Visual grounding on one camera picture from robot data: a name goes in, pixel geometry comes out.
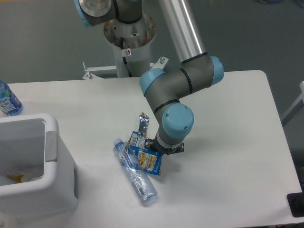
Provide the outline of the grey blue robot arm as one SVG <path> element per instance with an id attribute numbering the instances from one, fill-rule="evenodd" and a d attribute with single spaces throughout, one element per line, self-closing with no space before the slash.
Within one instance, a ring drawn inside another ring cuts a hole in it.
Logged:
<path id="1" fill-rule="evenodd" d="M 162 0 L 161 10 L 176 48 L 181 68 L 164 71 L 150 65 L 151 43 L 156 36 L 154 20 L 143 12 L 140 0 L 76 0 L 84 25 L 104 26 L 104 36 L 114 50 L 118 77 L 138 77 L 141 91 L 159 124 L 145 148 L 160 154 L 184 151 L 194 114 L 180 99 L 211 87 L 224 77 L 224 67 L 203 46 L 187 0 Z"/>

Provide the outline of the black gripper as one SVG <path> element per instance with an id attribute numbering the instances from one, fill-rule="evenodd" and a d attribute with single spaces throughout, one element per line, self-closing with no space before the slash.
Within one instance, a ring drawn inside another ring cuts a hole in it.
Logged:
<path id="1" fill-rule="evenodd" d="M 185 151 L 185 145 L 183 142 L 178 147 L 172 148 L 170 146 L 162 146 L 157 140 L 150 138 L 145 139 L 144 147 L 147 150 L 155 150 L 161 155 L 170 155 L 173 153 L 180 153 Z"/>

